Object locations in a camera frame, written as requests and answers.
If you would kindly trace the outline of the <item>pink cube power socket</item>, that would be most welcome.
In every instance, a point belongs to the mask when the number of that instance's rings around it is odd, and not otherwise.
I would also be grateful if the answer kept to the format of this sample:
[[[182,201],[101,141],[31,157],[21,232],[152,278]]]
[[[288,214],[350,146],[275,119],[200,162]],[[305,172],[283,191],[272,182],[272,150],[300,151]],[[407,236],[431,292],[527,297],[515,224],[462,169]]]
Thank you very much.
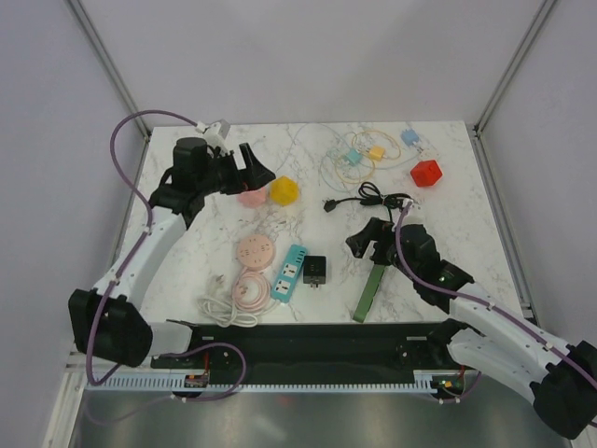
[[[246,208],[258,208],[267,201],[267,188],[245,191],[238,195],[238,202]]]

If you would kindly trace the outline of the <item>yellow cube power socket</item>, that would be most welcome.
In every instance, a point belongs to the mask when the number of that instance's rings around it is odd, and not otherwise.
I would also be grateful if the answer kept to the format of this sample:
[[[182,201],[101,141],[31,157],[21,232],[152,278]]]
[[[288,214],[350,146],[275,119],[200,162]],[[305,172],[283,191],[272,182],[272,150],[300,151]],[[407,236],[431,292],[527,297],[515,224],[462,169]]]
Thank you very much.
[[[290,205],[299,198],[299,186],[294,180],[283,175],[271,182],[270,198],[278,205]]]

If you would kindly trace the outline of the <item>black cube power socket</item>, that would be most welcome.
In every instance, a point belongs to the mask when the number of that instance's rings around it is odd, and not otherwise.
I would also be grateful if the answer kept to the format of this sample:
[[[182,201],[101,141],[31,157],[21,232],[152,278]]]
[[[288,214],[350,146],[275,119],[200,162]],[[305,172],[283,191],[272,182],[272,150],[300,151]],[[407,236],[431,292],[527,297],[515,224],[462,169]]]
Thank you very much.
[[[303,284],[319,288],[326,283],[327,260],[325,256],[308,255],[302,267]]]

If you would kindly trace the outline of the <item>green power strip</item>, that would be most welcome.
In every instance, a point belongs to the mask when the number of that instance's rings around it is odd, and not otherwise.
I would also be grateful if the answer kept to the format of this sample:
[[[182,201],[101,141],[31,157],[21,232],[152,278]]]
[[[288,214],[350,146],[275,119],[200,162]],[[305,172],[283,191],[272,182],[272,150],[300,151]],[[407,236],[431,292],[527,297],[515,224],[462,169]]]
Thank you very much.
[[[357,323],[364,323],[368,312],[375,299],[377,291],[379,289],[382,277],[385,271],[383,265],[374,264],[371,272],[369,273],[368,280],[365,283],[365,287],[362,291],[358,304],[353,313],[353,321]]]

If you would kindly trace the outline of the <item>teal power strip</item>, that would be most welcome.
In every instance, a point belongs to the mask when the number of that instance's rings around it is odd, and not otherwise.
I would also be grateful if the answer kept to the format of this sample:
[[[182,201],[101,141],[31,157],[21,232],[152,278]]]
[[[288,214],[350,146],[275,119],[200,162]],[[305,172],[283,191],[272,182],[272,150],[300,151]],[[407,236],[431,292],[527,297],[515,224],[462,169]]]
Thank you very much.
[[[280,303],[289,303],[299,280],[308,249],[302,245],[291,245],[282,268],[271,287],[271,297]]]

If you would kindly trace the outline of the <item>teal charger plug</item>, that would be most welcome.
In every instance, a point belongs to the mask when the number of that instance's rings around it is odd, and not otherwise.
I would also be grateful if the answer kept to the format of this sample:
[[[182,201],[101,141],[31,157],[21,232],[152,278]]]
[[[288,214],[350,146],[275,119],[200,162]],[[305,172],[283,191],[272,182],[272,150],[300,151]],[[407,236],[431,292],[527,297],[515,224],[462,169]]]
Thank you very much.
[[[363,159],[363,155],[358,150],[351,148],[341,158],[350,166],[357,166]]]

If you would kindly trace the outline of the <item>yellow charger plug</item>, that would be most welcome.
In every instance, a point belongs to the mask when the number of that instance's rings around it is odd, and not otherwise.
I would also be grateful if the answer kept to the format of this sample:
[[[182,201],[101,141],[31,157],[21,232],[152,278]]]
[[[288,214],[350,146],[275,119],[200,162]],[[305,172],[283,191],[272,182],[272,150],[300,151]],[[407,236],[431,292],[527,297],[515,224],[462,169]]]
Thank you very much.
[[[385,154],[385,148],[373,146],[368,150],[368,158],[373,161],[381,161]]]

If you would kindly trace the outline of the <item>red cube power socket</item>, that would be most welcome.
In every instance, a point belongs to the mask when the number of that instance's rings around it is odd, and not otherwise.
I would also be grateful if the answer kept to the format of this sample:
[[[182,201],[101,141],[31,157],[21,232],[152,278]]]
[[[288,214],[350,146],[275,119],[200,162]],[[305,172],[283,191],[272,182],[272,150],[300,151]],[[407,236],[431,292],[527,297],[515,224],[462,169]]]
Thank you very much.
[[[436,160],[419,161],[411,170],[410,176],[419,188],[434,186],[443,176]]]

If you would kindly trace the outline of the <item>white adapter plug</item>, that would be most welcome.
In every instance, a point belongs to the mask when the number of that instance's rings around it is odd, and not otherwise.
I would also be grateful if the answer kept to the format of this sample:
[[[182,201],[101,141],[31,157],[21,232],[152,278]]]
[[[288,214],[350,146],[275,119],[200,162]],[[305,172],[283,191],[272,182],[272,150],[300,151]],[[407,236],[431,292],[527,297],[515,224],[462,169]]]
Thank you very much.
[[[439,153],[434,147],[418,146],[417,151],[421,161],[431,161],[439,158]]]

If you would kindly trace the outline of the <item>blue charger plug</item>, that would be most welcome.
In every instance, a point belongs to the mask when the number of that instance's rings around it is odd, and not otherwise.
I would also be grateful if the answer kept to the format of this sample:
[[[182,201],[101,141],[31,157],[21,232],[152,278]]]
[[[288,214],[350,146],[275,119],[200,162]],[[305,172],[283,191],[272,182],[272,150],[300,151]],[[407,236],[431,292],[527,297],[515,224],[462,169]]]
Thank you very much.
[[[412,129],[404,130],[400,136],[408,147],[416,146],[420,142],[420,136]]]

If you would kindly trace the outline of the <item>pink round power strip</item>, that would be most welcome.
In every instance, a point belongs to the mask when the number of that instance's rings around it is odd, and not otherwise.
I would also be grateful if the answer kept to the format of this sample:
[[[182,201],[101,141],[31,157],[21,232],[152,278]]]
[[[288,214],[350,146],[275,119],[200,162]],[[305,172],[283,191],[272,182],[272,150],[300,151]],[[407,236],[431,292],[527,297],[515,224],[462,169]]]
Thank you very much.
[[[237,244],[236,258],[248,271],[264,271],[274,261],[275,245],[265,235],[252,234]]]

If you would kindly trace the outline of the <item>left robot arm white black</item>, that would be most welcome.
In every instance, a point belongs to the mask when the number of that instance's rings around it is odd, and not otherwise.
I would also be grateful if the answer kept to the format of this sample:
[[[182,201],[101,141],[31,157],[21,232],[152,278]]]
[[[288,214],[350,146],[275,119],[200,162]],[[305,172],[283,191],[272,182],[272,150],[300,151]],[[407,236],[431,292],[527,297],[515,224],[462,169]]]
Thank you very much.
[[[173,149],[173,164],[146,201],[147,221],[137,241],[89,290],[75,290],[68,310],[76,348],[86,369],[99,358],[137,367],[148,357],[173,354],[185,367],[197,366],[204,344],[190,327],[148,323],[140,309],[148,287],[176,242],[189,230],[207,196],[237,195],[274,180],[252,148],[242,143],[244,168],[232,152],[208,137],[184,137]]]

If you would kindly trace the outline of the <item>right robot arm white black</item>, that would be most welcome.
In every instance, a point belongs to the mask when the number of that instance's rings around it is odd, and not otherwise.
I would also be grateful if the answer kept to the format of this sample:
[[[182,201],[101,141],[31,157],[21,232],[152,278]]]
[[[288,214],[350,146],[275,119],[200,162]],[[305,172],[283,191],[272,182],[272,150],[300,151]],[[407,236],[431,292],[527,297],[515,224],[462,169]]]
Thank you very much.
[[[480,371],[526,399],[559,436],[576,439],[596,424],[596,348],[571,344],[502,307],[473,277],[443,259],[421,224],[371,219],[347,238],[354,257],[394,266],[419,297],[447,315],[427,344],[429,360]]]

